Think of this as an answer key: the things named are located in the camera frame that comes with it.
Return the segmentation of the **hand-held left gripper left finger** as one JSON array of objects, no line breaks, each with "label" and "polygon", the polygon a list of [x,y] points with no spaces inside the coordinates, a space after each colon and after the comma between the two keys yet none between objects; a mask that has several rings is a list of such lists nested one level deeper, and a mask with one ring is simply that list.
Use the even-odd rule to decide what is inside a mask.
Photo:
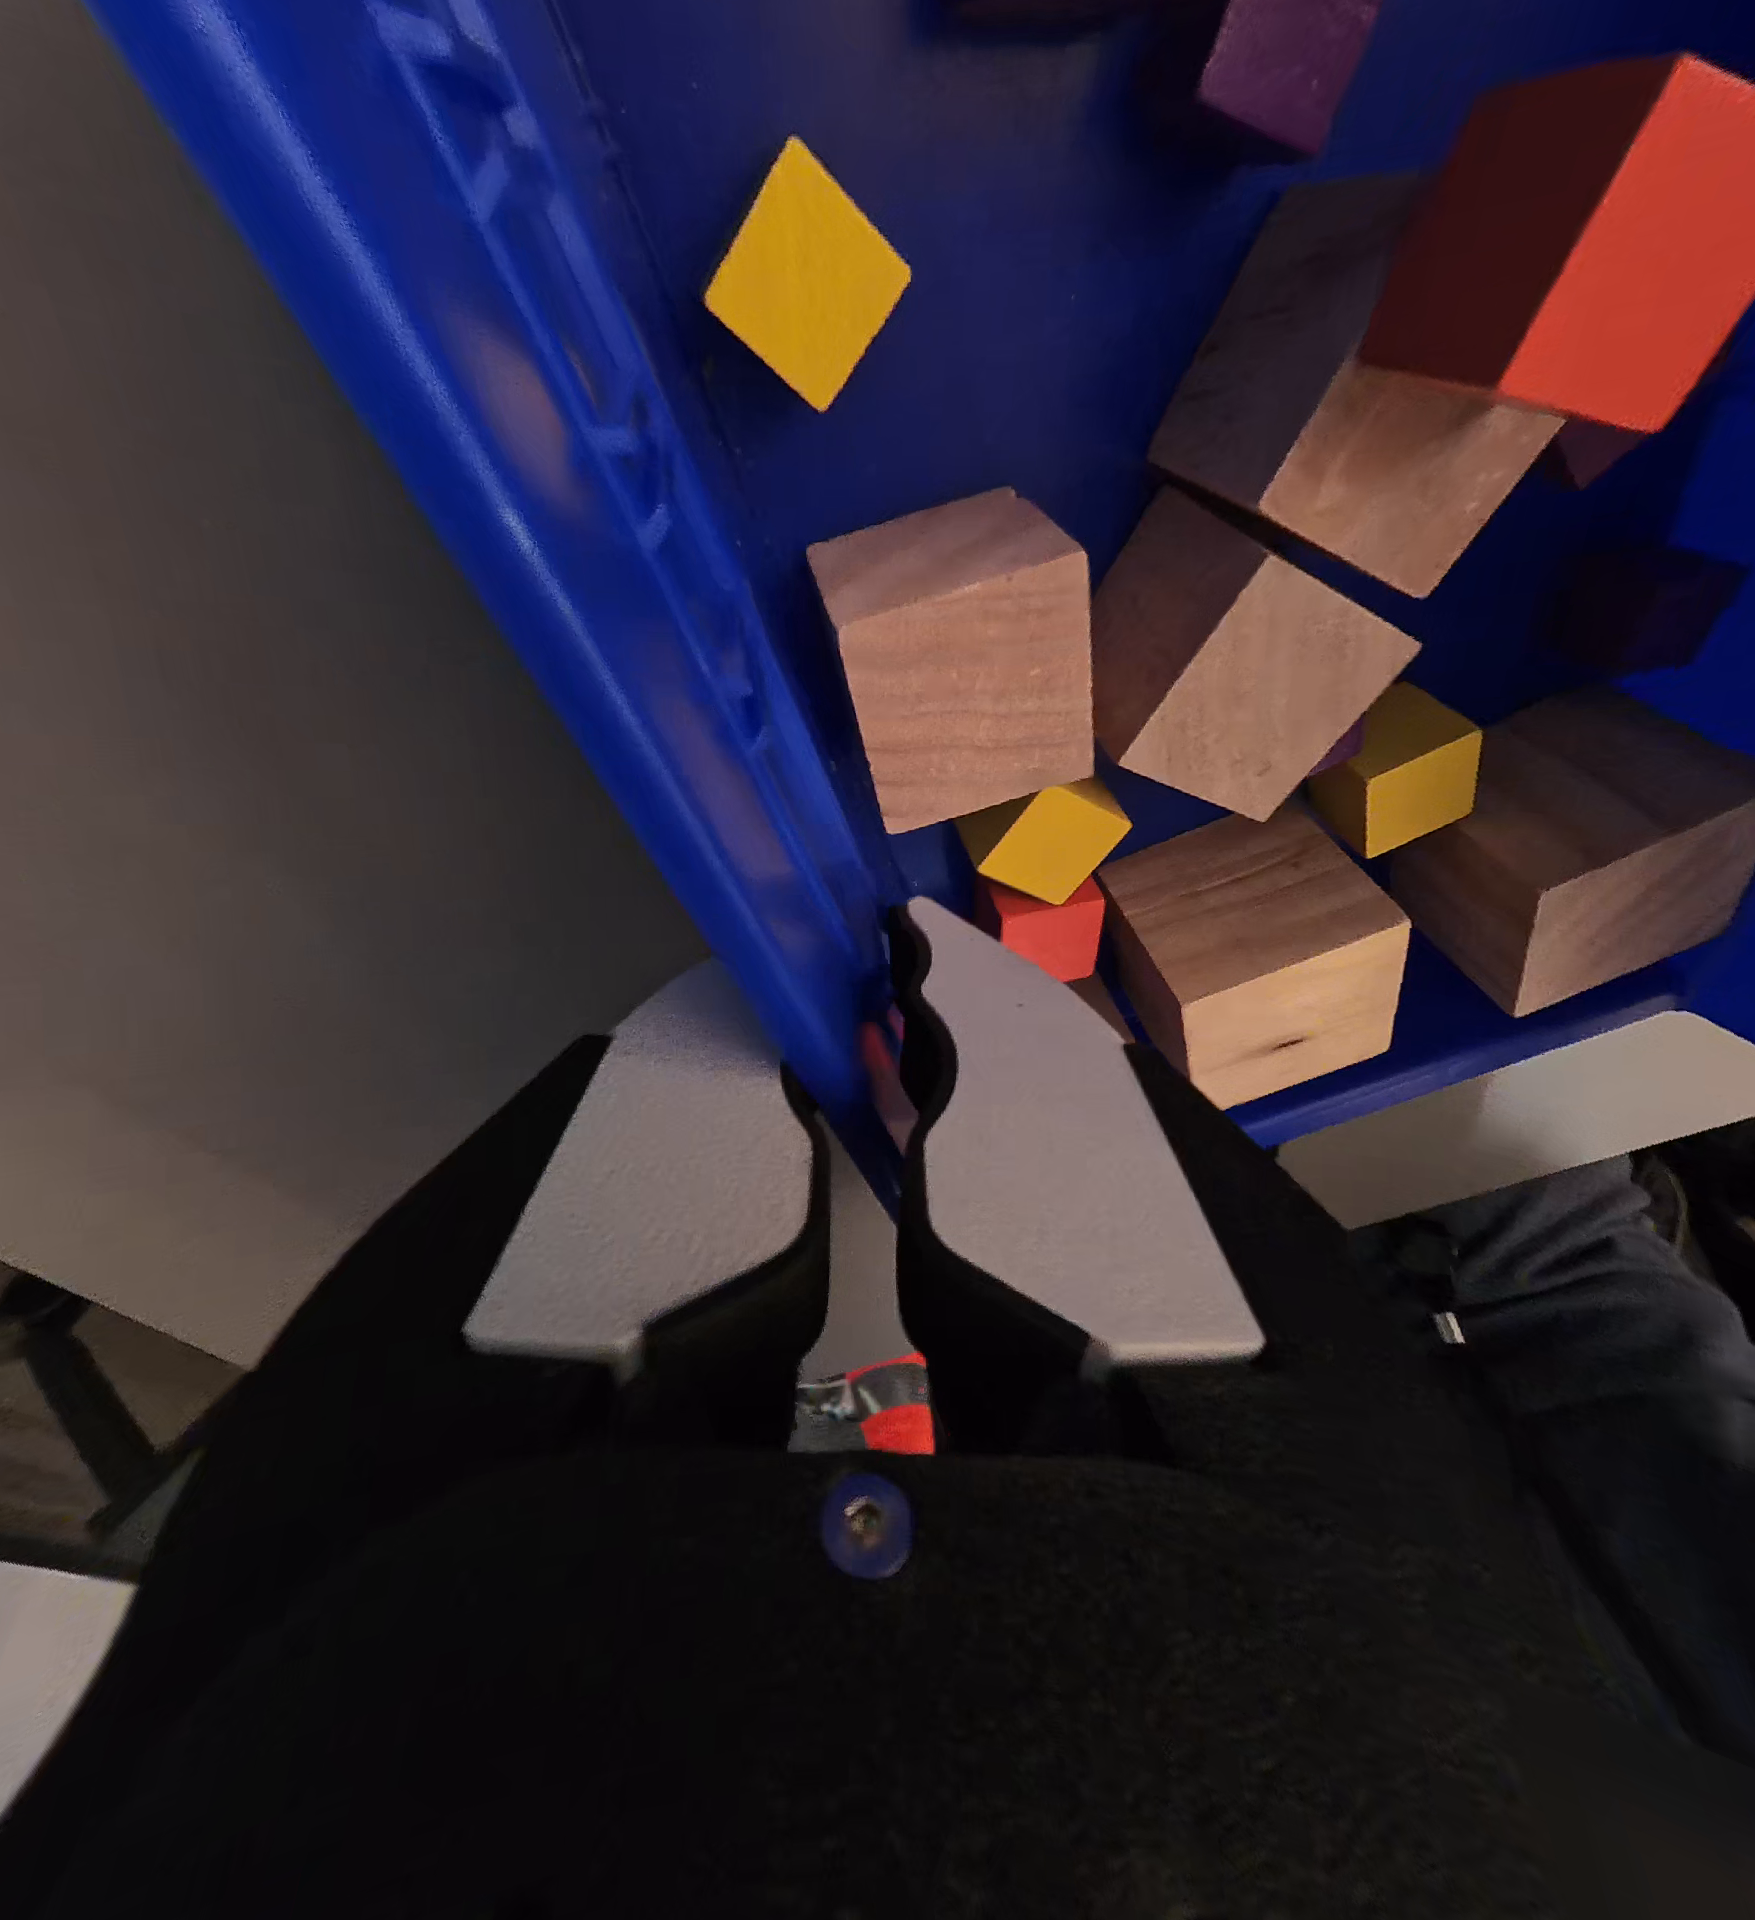
[{"label": "hand-held left gripper left finger", "polygon": [[610,1035],[463,1339],[636,1373],[668,1313],[794,1246],[815,1152],[734,975],[681,972]]}]

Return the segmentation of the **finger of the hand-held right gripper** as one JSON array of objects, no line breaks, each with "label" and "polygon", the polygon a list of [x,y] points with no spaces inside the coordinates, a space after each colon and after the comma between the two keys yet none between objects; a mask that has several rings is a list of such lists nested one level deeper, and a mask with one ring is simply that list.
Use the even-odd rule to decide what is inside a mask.
[{"label": "finger of the hand-held right gripper", "polygon": [[1755,1118],[1755,1043],[1660,1013],[1277,1148],[1344,1228]]}]

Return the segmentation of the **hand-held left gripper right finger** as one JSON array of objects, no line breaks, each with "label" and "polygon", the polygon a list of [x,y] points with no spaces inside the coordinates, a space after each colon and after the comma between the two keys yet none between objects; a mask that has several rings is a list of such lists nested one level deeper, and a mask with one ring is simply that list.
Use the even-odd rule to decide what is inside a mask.
[{"label": "hand-held left gripper right finger", "polygon": [[897,1295],[918,1350],[1090,1381],[1260,1356],[1128,1043],[936,899],[895,911],[890,959],[911,1103]]}]

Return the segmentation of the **pile of coloured wooden cubes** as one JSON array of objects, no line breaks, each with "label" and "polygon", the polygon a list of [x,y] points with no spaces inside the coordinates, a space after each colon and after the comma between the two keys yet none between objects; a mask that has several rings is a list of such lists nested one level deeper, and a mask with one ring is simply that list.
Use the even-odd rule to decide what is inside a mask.
[{"label": "pile of coloured wooden cubes", "polygon": [[[906,890],[943,887],[955,840],[942,823],[1090,771],[1090,598],[1159,481],[1147,439],[1175,375],[1225,301],[1273,207],[1295,185],[1433,170],[1468,110],[1501,83],[1555,78],[1624,59],[1693,55],[1755,83],[1755,4],[1377,4],[1323,143],[1278,156],[1267,137],[1177,116],[1190,21],[1124,14],[1077,33],[1045,4],[972,19],[968,4],[670,4],[684,56],[667,129],[677,146],[685,275],[719,270],[765,180],[818,185],[819,217],[792,227],[802,285],[821,245],[851,267],[875,241],[909,268],[830,405],[815,409],[691,295],[697,362],[762,533],[765,608],[798,665],[821,675],[831,753],[873,777]],[[1755,449],[1703,451],[1738,382],[1755,392],[1755,318],[1742,360],[1680,411],[1663,449],[1575,506],[1541,478],[1416,598],[1370,585],[1315,537],[1264,537],[1295,556],[1253,581],[1311,570],[1335,593],[1418,637],[1418,683],[1496,719],[1587,679],[1536,637],[1562,570],[1602,541],[1676,529],[1693,496],[1695,539],[1755,555],[1755,492],[1731,510],[1709,487],[1755,490]],[[1719,485],[1716,469],[1731,473]],[[1650,672],[1642,697],[1755,753],[1755,577],[1721,655]],[[1742,906],[1748,920],[1752,906]],[[1716,1019],[1755,1038],[1755,934],[1666,958],[1528,1016],[1416,934],[1387,1066],[1277,1092],[1267,1108],[1355,1100],[1438,1068],[1474,1073],[1716,994]]]}]

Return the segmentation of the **blue plastic box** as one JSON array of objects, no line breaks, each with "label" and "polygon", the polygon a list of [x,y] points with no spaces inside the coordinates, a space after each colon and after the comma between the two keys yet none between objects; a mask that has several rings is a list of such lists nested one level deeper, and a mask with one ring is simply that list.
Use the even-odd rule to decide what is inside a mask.
[{"label": "blue plastic box", "polygon": [[[1011,485],[1094,575],[1254,227],[1295,179],[1425,168],[1496,83],[1688,53],[1755,4],[1382,4],[1320,158],[1174,146],[1143,18],[943,4],[89,4],[879,1200],[863,1022],[890,838],[812,543]],[[702,290],[798,135],[911,267],[830,411]]]}]

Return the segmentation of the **person's dark grey clothing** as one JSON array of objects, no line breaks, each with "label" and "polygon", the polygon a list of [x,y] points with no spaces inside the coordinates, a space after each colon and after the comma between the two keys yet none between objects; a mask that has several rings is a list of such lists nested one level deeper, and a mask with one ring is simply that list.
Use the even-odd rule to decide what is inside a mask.
[{"label": "person's dark grey clothing", "polygon": [[1755,1767],[1755,1339],[1627,1156],[1357,1228],[1449,1313],[1534,1535],[1610,1692]]}]

